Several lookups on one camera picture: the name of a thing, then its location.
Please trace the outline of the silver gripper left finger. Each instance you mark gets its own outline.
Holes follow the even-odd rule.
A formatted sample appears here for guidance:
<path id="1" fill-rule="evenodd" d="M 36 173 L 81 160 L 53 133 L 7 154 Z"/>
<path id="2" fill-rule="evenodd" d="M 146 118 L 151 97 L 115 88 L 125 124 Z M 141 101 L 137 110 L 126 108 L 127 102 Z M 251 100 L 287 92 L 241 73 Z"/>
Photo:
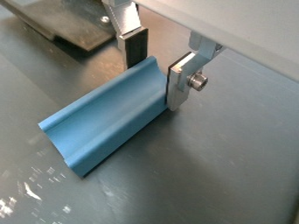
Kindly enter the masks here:
<path id="1" fill-rule="evenodd" d="M 126 68 L 147 58 L 149 29 L 142 26 L 138 5 L 133 0 L 102 0 L 117 30 L 118 48 Z"/>

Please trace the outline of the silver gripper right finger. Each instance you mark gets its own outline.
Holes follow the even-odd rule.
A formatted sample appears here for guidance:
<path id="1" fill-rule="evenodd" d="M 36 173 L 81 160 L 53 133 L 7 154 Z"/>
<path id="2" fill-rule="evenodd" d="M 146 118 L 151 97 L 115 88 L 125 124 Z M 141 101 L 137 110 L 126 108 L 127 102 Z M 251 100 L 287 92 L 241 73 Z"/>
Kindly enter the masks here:
<path id="1" fill-rule="evenodd" d="M 187 101 L 191 89 L 197 91 L 205 89 L 209 78 L 202 74 L 202 70 L 226 49 L 222 44 L 197 31 L 191 31 L 189 46 L 191 51 L 169 66 L 166 103 L 171 111 Z"/>

